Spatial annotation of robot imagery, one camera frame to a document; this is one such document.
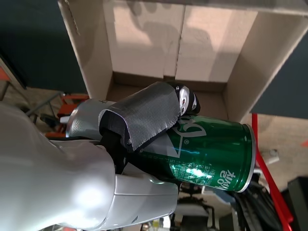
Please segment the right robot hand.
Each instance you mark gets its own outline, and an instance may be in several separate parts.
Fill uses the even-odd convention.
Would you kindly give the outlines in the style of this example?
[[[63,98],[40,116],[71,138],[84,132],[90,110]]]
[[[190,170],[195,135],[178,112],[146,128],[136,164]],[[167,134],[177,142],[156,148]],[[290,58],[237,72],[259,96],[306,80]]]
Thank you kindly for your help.
[[[188,87],[156,82],[118,102],[82,102],[69,117],[68,138],[53,141],[22,110],[2,103],[1,230],[102,231],[172,214],[178,185],[129,158],[199,110]]]

